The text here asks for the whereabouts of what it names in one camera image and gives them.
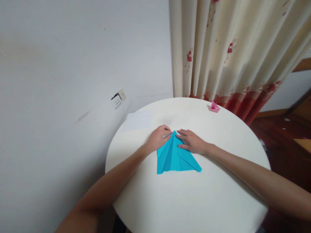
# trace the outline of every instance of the floor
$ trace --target floor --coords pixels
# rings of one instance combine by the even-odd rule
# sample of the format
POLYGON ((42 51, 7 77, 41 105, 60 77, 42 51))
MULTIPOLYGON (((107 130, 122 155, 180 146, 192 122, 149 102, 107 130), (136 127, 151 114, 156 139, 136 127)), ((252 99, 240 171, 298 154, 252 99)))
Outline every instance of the floor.
MULTIPOLYGON (((311 122, 290 114, 257 118, 250 128, 266 144, 271 170, 311 193, 311 154, 293 140, 311 139, 311 122)), ((267 233, 300 232, 300 223, 272 208, 262 226, 267 233)))

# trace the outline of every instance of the pink origami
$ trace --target pink origami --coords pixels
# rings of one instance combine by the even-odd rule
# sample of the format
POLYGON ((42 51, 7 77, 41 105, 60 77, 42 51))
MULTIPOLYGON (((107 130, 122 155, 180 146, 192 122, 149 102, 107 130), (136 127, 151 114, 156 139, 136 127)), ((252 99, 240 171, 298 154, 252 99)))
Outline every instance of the pink origami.
POLYGON ((210 111, 218 113, 219 110, 220 110, 220 108, 217 106, 217 104, 215 104, 215 102, 212 101, 212 105, 210 107, 210 111))

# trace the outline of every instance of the white table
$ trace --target white table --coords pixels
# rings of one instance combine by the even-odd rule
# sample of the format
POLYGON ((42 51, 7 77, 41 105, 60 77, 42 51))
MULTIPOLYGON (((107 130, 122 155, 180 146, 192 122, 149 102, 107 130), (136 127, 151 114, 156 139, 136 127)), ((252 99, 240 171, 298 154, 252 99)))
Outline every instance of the white table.
MULTIPOLYGON (((171 98, 149 104, 152 127, 115 134, 107 154, 106 172, 134 153, 159 125, 190 129, 207 142, 270 169, 260 141, 237 116, 221 107, 192 98, 171 98)), ((133 233, 256 232, 267 206, 225 167, 193 154, 202 167, 196 171, 169 171, 157 175, 156 151, 130 179, 114 208, 133 233)))

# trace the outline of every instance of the person's left hand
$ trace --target person's left hand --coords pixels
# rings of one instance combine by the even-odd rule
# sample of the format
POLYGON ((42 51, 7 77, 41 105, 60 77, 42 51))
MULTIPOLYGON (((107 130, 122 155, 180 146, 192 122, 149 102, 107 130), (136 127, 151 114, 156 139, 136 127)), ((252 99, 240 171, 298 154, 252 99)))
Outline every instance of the person's left hand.
POLYGON ((147 149, 148 153, 159 149, 161 146, 163 146, 172 135, 168 135, 165 138, 164 135, 173 133, 170 128, 166 125, 161 125, 158 128, 156 128, 148 138, 147 142, 144 144, 145 148, 147 149))

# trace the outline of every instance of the blue paper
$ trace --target blue paper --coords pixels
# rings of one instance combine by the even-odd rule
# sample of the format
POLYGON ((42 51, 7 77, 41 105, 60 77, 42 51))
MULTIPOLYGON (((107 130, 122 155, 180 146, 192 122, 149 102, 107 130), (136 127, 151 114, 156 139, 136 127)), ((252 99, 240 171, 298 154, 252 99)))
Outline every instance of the blue paper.
POLYGON ((176 137, 176 131, 173 132, 171 138, 158 149, 158 167, 157 173, 162 174, 167 171, 202 171, 202 168, 192 156, 192 154, 178 147, 184 144, 182 140, 176 137))

